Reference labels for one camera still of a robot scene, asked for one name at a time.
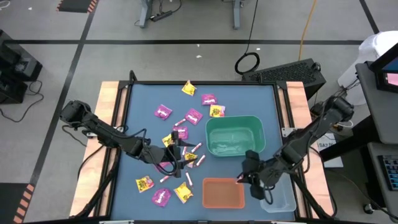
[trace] green plastic bin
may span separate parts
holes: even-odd
[[[206,143],[215,156],[244,156],[247,150],[263,151],[266,137],[258,117],[228,116],[207,121]]]

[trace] computer monitor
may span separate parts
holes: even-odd
[[[369,66],[376,76],[377,89],[398,93],[398,44]]]

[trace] blue table surface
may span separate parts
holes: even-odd
[[[153,145],[163,146],[162,138],[170,134],[173,125],[183,119],[190,108],[203,114],[195,126],[188,121],[182,126],[188,127],[187,142],[202,142],[195,154],[206,155],[204,163],[194,169],[185,168],[193,182],[193,196],[183,204],[174,193],[182,182],[186,182],[183,170],[182,177],[169,178],[163,183],[164,176],[154,166],[137,161],[122,153],[116,191],[111,214],[112,220],[293,220],[293,212],[267,213],[260,207],[260,202],[250,196],[249,185],[244,185],[245,207],[243,209],[207,209],[202,205],[202,182],[205,177],[236,178],[241,173],[244,156],[215,157],[206,146],[205,124],[210,119],[210,106],[201,105],[201,95],[214,93],[218,104],[226,107],[226,116],[254,115],[263,124],[266,136],[266,148],[260,153],[263,160],[272,157],[282,146],[280,126],[277,119],[274,91],[271,86],[232,86],[232,85],[198,85],[194,96],[181,91],[180,85],[141,85],[132,88],[131,101],[126,124],[127,134],[147,128],[147,137]],[[170,108],[172,114],[165,120],[154,115],[157,107],[163,104]],[[139,193],[136,179],[146,175],[155,182],[153,188]],[[152,203],[152,196],[160,188],[168,188],[172,196],[161,208]]]

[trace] orange tray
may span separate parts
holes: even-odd
[[[205,208],[244,208],[243,184],[234,178],[204,178],[202,203]]]

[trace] black floor stripe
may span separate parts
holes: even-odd
[[[67,98],[70,84],[71,84],[73,76],[75,74],[75,71],[76,71],[76,68],[77,68],[77,65],[78,65],[78,62],[80,59],[81,51],[83,50],[84,41],[87,38],[88,31],[90,29],[91,23],[93,22],[95,11],[96,11],[96,7],[94,8],[94,11],[92,13],[90,13],[90,15],[88,16],[85,28],[84,28],[83,33],[81,34],[80,40],[78,42],[75,56],[73,56],[72,64],[70,65],[68,75],[65,79],[65,83],[63,84],[60,98],[58,99],[57,106],[55,107],[55,111],[54,111],[54,114],[51,119],[49,130],[47,131],[47,134],[45,135],[44,143],[40,150],[39,158],[37,159],[35,168],[32,173],[32,177],[30,178],[31,184],[37,185],[37,182],[39,181],[40,173],[43,169],[44,161],[45,161],[45,158],[47,157],[47,153],[49,152],[51,141],[54,136],[55,128],[57,127],[57,124],[58,124],[59,114],[60,114],[62,107],[65,103],[65,100]]]
[[[6,44],[81,44],[81,40],[7,40]],[[248,40],[83,40],[83,44],[148,45],[148,44],[248,44]],[[363,40],[304,40],[305,45],[360,45]],[[251,40],[251,44],[299,45],[300,40]]]
[[[376,22],[373,19],[371,11],[368,8],[368,5],[366,4],[365,0],[359,0],[359,2],[361,3],[363,11],[365,12],[366,17],[368,18],[368,21],[372,27],[374,34],[378,34],[380,32],[379,28],[377,28]]]

